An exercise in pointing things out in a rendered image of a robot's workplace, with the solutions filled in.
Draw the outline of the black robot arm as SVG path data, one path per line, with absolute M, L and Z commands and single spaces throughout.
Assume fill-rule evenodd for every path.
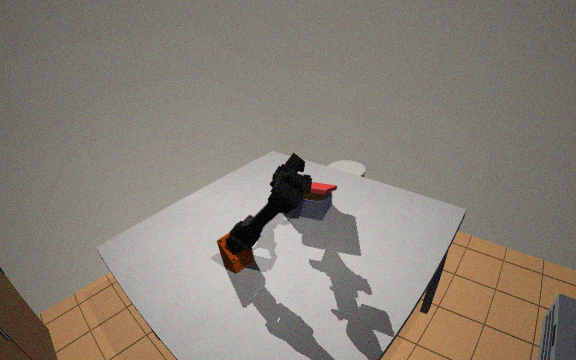
M 276 169 L 270 183 L 273 188 L 268 203 L 255 216 L 249 215 L 236 223 L 225 239 L 232 254 L 245 249 L 249 251 L 260 239 L 265 224 L 279 213 L 288 213 L 299 206 L 305 192 L 309 193 L 312 186 L 310 175 L 298 174 L 304 164 L 305 161 L 293 153 L 285 164 Z

